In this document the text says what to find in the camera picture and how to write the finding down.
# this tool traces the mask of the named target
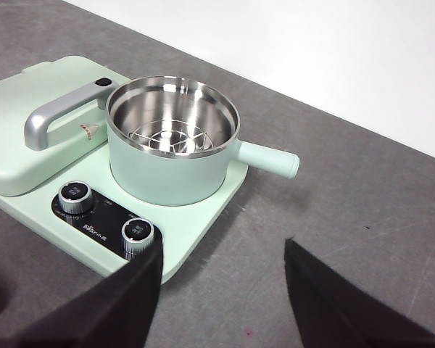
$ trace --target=pot handle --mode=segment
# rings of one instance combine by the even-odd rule
[[[236,160],[288,179],[294,178],[297,174],[299,167],[297,155],[238,139],[236,141],[234,156]]]
[[[35,109],[24,124],[26,146],[34,151],[46,149],[49,145],[47,130],[50,123],[94,99],[97,99],[99,108],[104,110],[109,94],[117,86],[109,78],[100,78]]]

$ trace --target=white wall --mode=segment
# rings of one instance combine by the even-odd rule
[[[435,157],[435,0],[69,0]]]

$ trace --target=black button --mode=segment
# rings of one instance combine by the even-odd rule
[[[101,87],[105,87],[105,86],[111,85],[112,81],[109,78],[100,78],[97,81],[95,81],[95,84],[99,85]]]
[[[152,228],[150,224],[142,220],[130,221],[129,224],[124,227],[125,235],[134,241],[145,239],[151,231]]]
[[[61,190],[61,195],[66,199],[75,201],[81,199],[87,194],[87,186],[83,183],[69,183]]]

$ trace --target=appliance base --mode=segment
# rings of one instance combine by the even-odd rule
[[[163,237],[162,283],[165,283],[182,266],[237,192],[247,169],[247,165],[232,161],[223,185],[212,196],[194,204],[164,207],[138,200],[118,186],[109,168],[108,144],[104,144],[28,193],[0,196],[0,208],[84,265],[108,276],[127,260],[68,225],[51,210],[51,201],[62,184],[85,181],[112,201],[158,226]]]

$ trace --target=black control panel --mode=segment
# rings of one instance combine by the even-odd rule
[[[74,206],[80,205],[82,201],[85,202],[84,209],[74,209]],[[135,257],[132,252],[126,251],[136,249],[129,248],[129,244],[152,237],[152,227],[152,240],[162,242],[162,235],[157,226],[81,181],[63,185],[51,201],[51,210],[61,220],[127,260]]]

